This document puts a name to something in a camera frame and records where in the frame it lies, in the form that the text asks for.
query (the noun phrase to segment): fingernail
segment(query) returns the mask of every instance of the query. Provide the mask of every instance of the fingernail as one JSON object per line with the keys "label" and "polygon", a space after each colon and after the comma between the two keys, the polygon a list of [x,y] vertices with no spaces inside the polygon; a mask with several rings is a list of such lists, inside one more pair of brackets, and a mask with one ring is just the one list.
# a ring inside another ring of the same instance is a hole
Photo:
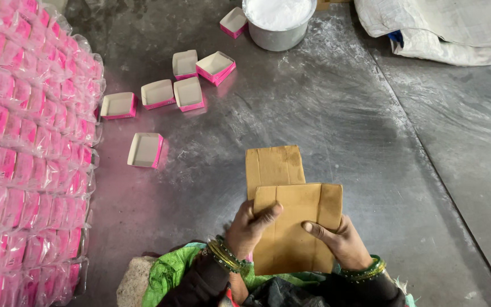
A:
{"label": "fingernail", "polygon": [[309,223],[309,222],[305,222],[305,223],[303,223],[303,224],[302,224],[302,227],[304,228],[304,230],[305,230],[306,232],[308,232],[308,233],[309,233],[309,232],[311,232],[311,231],[312,231],[312,227],[313,227],[313,226],[312,226],[312,224],[311,224],[311,223]]}

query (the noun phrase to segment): bangle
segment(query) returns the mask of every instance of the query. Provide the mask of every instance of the bangle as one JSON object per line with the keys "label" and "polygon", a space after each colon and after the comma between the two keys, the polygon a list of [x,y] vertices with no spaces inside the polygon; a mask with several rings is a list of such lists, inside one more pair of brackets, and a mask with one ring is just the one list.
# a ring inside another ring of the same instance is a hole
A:
{"label": "bangle", "polygon": [[239,274],[246,262],[239,261],[223,242],[224,238],[218,235],[215,240],[208,241],[208,249],[219,264],[231,272]]}
{"label": "bangle", "polygon": [[373,263],[365,270],[340,270],[340,275],[344,276],[349,281],[360,283],[367,280],[372,280],[386,271],[386,262],[380,259],[377,255],[371,255]]}

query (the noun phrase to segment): hand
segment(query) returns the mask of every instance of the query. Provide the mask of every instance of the hand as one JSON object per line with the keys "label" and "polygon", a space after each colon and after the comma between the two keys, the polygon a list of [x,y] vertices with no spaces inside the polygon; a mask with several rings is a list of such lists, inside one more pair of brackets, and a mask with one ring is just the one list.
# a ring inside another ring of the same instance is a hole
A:
{"label": "hand", "polygon": [[373,263],[348,215],[342,215],[340,226],[335,231],[308,221],[303,222],[302,227],[329,247],[343,269],[364,270]]}
{"label": "hand", "polygon": [[245,259],[261,240],[263,231],[283,212],[283,206],[277,203],[253,215],[253,201],[244,202],[234,221],[226,232],[225,243],[236,258]]}

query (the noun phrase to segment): stack of wrapped boxes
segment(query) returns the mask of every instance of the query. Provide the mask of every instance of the stack of wrapped boxes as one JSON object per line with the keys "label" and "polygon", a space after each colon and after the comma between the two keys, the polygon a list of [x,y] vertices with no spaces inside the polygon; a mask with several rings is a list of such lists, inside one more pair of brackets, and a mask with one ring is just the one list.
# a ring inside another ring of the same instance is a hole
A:
{"label": "stack of wrapped boxes", "polygon": [[54,7],[0,0],[0,306],[84,291],[103,63]]}

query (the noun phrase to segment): person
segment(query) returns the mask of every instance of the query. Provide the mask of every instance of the person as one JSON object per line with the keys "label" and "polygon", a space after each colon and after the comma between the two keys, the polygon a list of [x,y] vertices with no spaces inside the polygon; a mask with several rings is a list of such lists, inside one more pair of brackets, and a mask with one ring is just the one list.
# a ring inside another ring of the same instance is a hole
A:
{"label": "person", "polygon": [[223,265],[225,262],[221,259],[231,255],[239,263],[248,257],[264,229],[278,218],[283,209],[280,203],[276,203],[255,216],[253,202],[244,202],[226,231],[224,241],[220,245],[208,243],[211,249],[199,254],[181,283],[168,291],[158,306],[222,306],[225,292],[229,296],[228,284],[235,303],[228,306],[405,306],[405,294],[392,283],[385,266],[382,268],[382,263],[385,263],[369,254],[346,215],[342,216],[340,226],[335,230],[311,221],[302,223],[304,231],[329,247],[342,269],[339,274],[330,274],[326,281],[308,291],[274,277],[249,294],[240,274],[234,273],[236,270],[232,268],[236,267],[233,262],[230,266]]}

